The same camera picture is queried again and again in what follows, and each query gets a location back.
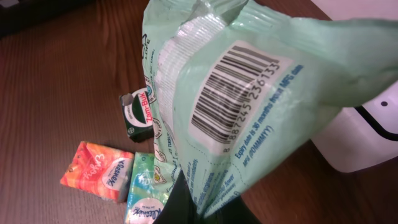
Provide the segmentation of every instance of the wood grain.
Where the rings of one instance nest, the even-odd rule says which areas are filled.
[[[310,0],[261,3],[328,19]],[[0,223],[122,223],[116,205],[59,179],[81,140],[153,150],[126,136],[118,96],[144,87],[147,1],[99,0],[0,40]],[[243,198],[263,223],[397,223],[397,159],[354,174],[308,142]]]

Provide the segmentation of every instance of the kleenex logo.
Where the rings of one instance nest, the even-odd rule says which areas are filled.
[[[113,176],[107,181],[106,184],[113,187],[113,184],[118,180],[118,176],[123,167],[124,167],[124,161],[119,161],[118,165],[116,166],[116,168],[113,172]]]
[[[132,159],[119,158],[112,162],[106,172],[102,175],[102,183],[111,190],[120,190],[126,183],[131,170]]]
[[[159,217],[164,205],[156,198],[142,198],[129,208],[129,224],[152,224]]]
[[[136,207],[132,211],[132,215],[137,215],[138,217],[151,217],[153,220],[155,220],[159,214],[161,213],[161,209],[155,209],[155,210],[148,210],[148,211],[143,211],[139,207]]]

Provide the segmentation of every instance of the orange tissue pack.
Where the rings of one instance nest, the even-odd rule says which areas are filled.
[[[114,202],[129,192],[134,154],[82,141],[60,183]]]

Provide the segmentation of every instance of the white container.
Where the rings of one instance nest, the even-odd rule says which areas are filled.
[[[398,156],[398,82],[362,107],[344,108],[312,141],[340,172]]]

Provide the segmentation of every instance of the small green box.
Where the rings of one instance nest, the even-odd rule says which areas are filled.
[[[154,137],[146,88],[119,97],[127,135],[134,142]]]

